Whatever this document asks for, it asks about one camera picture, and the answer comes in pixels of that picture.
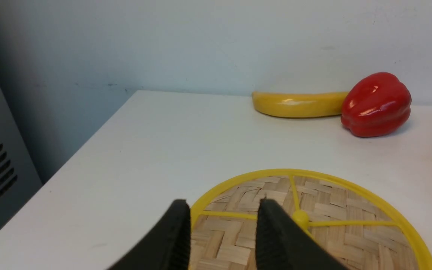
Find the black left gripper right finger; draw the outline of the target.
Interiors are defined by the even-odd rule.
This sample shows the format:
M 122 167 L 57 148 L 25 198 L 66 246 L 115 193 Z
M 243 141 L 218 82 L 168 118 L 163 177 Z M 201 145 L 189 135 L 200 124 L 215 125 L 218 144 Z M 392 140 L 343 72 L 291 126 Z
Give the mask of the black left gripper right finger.
M 256 225 L 258 270 L 346 270 L 273 199 L 261 199 Z

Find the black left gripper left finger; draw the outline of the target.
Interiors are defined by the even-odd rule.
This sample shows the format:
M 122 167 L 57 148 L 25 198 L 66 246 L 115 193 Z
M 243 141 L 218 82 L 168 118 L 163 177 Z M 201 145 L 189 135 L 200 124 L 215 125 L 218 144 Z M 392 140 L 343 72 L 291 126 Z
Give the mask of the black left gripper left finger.
M 191 211 L 177 199 L 154 227 L 110 270 L 187 270 L 191 255 Z

